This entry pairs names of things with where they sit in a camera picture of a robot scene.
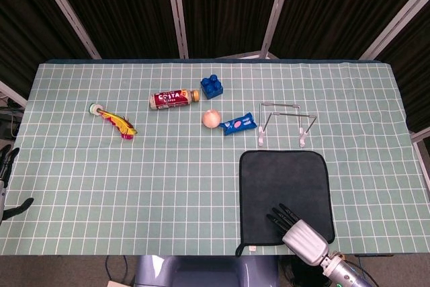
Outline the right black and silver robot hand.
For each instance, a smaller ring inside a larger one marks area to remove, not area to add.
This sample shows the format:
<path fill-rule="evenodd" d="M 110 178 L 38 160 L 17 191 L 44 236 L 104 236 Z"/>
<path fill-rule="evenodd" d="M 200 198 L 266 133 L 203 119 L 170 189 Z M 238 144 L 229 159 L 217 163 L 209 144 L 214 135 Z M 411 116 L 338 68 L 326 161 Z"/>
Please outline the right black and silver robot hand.
<path fill-rule="evenodd" d="M 280 232 L 282 242 L 305 264 L 318 266 L 328 256 L 327 240 L 284 204 L 273 207 L 266 218 Z"/>

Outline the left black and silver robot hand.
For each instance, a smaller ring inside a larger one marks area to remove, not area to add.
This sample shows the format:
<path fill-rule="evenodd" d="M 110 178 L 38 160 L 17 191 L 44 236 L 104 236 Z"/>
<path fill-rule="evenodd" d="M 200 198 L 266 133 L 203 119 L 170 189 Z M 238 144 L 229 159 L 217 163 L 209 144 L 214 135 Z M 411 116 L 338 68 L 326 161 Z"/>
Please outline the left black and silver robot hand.
<path fill-rule="evenodd" d="M 19 153 L 19 147 L 12 149 L 11 145 L 5 145 L 1 149 L 1 222 L 24 213 L 34 202 L 33 198 L 26 199 L 21 205 L 5 209 L 7 187 L 11 176 L 13 162 Z"/>

